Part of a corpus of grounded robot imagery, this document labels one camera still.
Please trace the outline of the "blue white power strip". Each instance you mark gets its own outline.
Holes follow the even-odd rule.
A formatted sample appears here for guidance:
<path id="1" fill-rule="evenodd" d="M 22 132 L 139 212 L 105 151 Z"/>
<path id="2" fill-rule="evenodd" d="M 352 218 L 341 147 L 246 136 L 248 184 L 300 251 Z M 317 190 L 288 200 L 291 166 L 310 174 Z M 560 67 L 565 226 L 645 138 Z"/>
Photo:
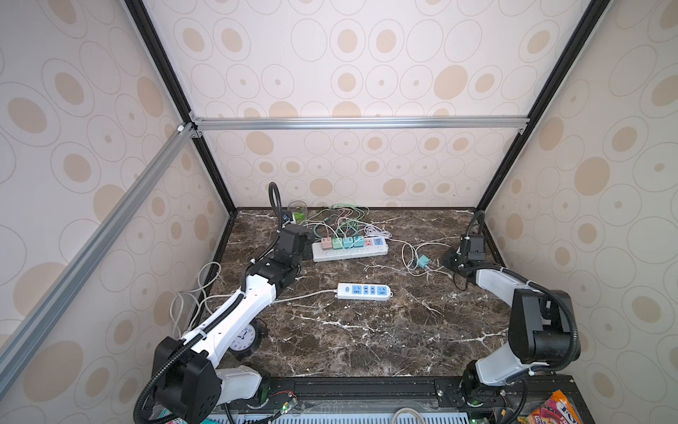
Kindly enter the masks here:
<path id="1" fill-rule="evenodd" d="M 386 284 L 340 283 L 337 286 L 339 300 L 388 301 L 393 297 Z"/>

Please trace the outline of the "green charger plug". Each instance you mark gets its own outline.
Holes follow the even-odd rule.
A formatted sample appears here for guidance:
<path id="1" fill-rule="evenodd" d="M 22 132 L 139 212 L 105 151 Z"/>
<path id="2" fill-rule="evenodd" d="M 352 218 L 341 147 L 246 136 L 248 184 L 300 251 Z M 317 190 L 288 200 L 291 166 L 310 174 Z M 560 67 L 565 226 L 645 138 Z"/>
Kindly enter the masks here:
<path id="1" fill-rule="evenodd" d="M 342 238 L 332 238 L 331 243 L 334 250 L 344 249 L 344 240 Z"/>

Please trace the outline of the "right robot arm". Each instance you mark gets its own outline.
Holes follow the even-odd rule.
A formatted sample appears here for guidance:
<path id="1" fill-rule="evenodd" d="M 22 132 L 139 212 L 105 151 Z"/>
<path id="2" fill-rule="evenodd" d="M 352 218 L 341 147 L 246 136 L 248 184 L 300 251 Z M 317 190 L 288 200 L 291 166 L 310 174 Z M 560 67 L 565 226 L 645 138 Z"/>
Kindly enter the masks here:
<path id="1" fill-rule="evenodd" d="M 470 362 L 460 387 L 499 387 L 526 376 L 566 369 L 581 354 L 580 335 L 570 295 L 552 291 L 517 272 L 487 263 L 482 229 L 485 212 L 473 215 L 458 248 L 441 259 L 454 276 L 492 293 L 510 307 L 508 342 L 481 360 Z"/>

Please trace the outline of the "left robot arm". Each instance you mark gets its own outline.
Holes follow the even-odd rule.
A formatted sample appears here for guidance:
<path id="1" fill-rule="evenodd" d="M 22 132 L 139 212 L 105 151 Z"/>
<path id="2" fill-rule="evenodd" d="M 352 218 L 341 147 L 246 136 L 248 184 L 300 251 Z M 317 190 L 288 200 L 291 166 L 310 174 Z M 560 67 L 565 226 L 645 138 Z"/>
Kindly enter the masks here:
<path id="1" fill-rule="evenodd" d="M 254 383 L 232 383 L 231 378 L 246 376 L 248 370 L 217 368 L 237 336 L 295 282 L 303 261 L 312 253 L 313 243 L 307 228 L 284 222 L 276 183 L 269 184 L 268 197 L 277 217 L 274 240 L 250 261 L 240 278 L 240 287 L 217 311 L 182 337 L 166 337 L 157 346 L 152 376 L 132 410 L 134 422 L 151 422 L 144 409 L 152 400 L 169 411 L 169 415 L 160 418 L 162 423 L 176 419 L 201 423 L 217 406 L 250 399 L 259 390 L 260 373 L 252 373 L 257 379 Z"/>

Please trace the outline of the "multicolour white power strip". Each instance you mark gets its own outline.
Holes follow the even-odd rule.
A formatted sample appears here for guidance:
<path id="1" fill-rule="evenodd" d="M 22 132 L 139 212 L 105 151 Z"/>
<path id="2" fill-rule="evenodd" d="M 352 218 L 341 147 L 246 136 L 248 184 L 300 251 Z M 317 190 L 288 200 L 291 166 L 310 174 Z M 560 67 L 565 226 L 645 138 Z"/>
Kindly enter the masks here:
<path id="1" fill-rule="evenodd" d="M 367 257 L 382 256 L 388 254 L 388 244 L 385 238 L 372 237 L 365 238 L 365 246 L 360 248 L 323 250 L 321 240 L 313 244 L 314 258 L 316 263 L 325 261 L 342 261 L 352 259 L 362 259 Z"/>

